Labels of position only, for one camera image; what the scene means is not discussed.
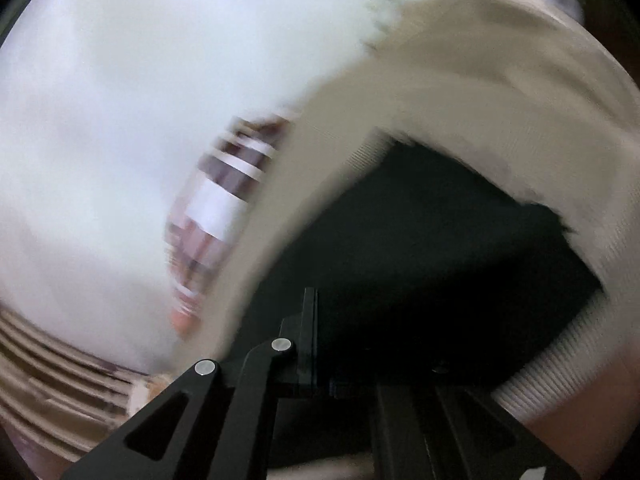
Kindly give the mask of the black denim pants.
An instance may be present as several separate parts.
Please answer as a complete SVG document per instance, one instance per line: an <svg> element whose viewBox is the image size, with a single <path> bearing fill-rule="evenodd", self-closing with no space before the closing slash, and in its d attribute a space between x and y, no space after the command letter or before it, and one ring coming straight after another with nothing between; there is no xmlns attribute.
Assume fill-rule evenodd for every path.
<svg viewBox="0 0 640 480"><path fill-rule="evenodd" d="M489 396L555 342L600 280L559 216L455 159L394 143L260 276L230 353L317 293L319 390L278 409L272 468L374 449L376 388L437 372Z"/></svg>

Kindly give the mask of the beige pleated curtain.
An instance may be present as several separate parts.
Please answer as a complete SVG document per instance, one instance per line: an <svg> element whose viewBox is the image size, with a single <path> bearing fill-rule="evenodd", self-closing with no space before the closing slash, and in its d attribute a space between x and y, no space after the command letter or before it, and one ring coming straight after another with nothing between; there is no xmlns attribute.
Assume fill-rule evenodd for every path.
<svg viewBox="0 0 640 480"><path fill-rule="evenodd" d="M1 309L1 420L66 462L90 452L164 385Z"/></svg>

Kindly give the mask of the pink brown patterned pillow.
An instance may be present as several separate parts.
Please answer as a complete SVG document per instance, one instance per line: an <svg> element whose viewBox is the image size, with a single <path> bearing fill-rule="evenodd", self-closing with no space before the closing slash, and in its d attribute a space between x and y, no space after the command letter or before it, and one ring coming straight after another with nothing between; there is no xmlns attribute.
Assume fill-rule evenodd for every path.
<svg viewBox="0 0 640 480"><path fill-rule="evenodd" d="M238 119L198 160L168 214L165 240L174 304L170 322L186 338L232 252L291 122Z"/></svg>

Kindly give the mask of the beige woven bed sheet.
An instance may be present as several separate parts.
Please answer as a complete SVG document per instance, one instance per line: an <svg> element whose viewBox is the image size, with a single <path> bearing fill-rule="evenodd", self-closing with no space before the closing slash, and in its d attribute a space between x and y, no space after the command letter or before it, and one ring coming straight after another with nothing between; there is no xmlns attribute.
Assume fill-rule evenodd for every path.
<svg viewBox="0 0 640 480"><path fill-rule="evenodd" d="M521 420L579 391L639 328L639 90L544 0L427 0L373 57L318 90L259 188L184 358L222 356L294 236L382 157L383 134L470 165L567 223L605 293L499 380Z"/></svg>

